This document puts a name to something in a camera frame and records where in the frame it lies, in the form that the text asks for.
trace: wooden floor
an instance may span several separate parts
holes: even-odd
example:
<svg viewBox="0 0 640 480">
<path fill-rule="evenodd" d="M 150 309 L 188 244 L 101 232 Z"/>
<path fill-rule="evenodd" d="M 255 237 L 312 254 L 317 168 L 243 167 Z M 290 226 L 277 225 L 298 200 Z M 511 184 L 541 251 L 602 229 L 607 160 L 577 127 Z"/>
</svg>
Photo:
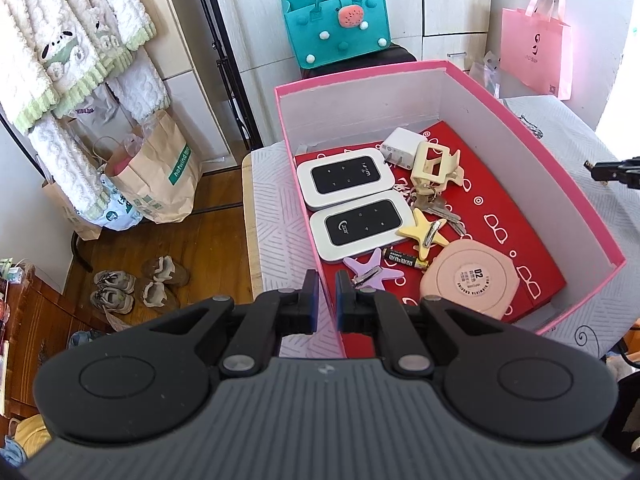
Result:
<svg viewBox="0 0 640 480">
<path fill-rule="evenodd" d="M 242 202 L 241 171 L 205 176 L 198 184 L 194 209 Z M 191 271 L 191 281 L 172 289 L 181 306 L 215 294 L 227 294 L 236 303 L 253 301 L 242 207 L 189 216 L 177 224 L 139 224 L 124 232 L 104 229 L 100 238 L 80 242 L 80 253 L 100 270 L 126 270 L 140 276 L 145 260 L 165 254 Z M 73 262 L 64 295 L 89 304 L 93 275 Z M 135 304 L 120 318 L 139 324 L 155 318 L 152 308 Z"/>
</svg>

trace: purple starfish hair clip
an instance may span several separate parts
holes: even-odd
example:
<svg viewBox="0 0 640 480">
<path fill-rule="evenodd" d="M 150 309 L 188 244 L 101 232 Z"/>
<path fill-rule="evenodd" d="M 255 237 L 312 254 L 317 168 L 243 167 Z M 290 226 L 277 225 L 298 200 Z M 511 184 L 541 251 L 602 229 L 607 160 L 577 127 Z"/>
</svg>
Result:
<svg viewBox="0 0 640 480">
<path fill-rule="evenodd" d="M 382 251 L 377 248 L 373 251 L 369 261 L 365 264 L 361 264 L 355 258 L 345 258 L 342 262 L 349 267 L 356 275 L 351 280 L 354 286 L 372 286 L 378 290 L 386 290 L 382 280 L 396 280 L 404 277 L 402 270 L 387 269 L 382 267 L 380 262 L 382 261 Z"/>
</svg>

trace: teal handbag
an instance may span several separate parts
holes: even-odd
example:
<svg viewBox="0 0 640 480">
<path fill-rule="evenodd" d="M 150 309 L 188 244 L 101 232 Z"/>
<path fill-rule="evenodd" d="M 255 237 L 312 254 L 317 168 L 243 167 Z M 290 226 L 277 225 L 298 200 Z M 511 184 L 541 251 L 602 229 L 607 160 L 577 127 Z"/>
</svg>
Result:
<svg viewBox="0 0 640 480">
<path fill-rule="evenodd" d="M 289 43 L 302 68 L 317 68 L 391 44 L 385 0 L 281 0 Z"/>
</svg>

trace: round powder compact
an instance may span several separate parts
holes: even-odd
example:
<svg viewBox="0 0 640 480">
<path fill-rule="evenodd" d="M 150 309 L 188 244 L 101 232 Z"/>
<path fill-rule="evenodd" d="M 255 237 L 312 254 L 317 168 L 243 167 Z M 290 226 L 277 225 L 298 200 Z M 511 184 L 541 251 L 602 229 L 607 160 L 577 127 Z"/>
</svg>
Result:
<svg viewBox="0 0 640 480">
<path fill-rule="evenodd" d="M 501 319 L 520 280 L 507 256 L 474 240 L 456 240 L 433 260 L 420 281 L 430 294 Z"/>
</svg>

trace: starfish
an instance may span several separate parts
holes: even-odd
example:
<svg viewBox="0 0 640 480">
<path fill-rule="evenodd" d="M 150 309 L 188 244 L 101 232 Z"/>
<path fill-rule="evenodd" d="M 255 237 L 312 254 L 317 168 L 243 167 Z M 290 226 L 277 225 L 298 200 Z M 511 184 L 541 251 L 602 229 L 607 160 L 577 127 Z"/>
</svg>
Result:
<svg viewBox="0 0 640 480">
<path fill-rule="evenodd" d="M 424 246 L 424 239 L 427 237 L 427 233 L 431 228 L 431 224 L 433 222 L 429 222 L 425 217 L 422 211 L 418 208 L 414 209 L 414 220 L 415 224 L 413 226 L 403 226 L 398 229 L 398 235 L 404 236 L 405 238 L 413 238 L 414 240 L 418 240 L 418 257 L 422 261 L 426 261 L 427 256 L 429 256 L 429 248 Z M 449 245 L 449 241 L 442 236 L 440 233 L 436 233 L 433 237 L 433 243 L 438 244 L 442 247 L 446 247 Z"/>
<path fill-rule="evenodd" d="M 377 273 L 372 278 L 369 278 L 366 282 L 362 283 L 360 286 L 372 286 L 373 288 L 377 288 L 378 290 L 385 290 L 385 286 L 382 283 L 382 280 L 396 280 L 398 278 L 404 277 L 404 272 L 402 270 L 395 269 L 387 269 L 386 267 L 382 267 L 380 265 L 380 261 L 382 261 L 382 251 L 380 248 L 377 248 L 373 251 L 369 261 L 366 264 L 361 264 L 355 258 L 345 258 L 342 262 L 349 267 L 356 276 L 362 276 L 365 272 L 373 269 L 374 267 L 380 267 L 382 270 Z"/>
</svg>

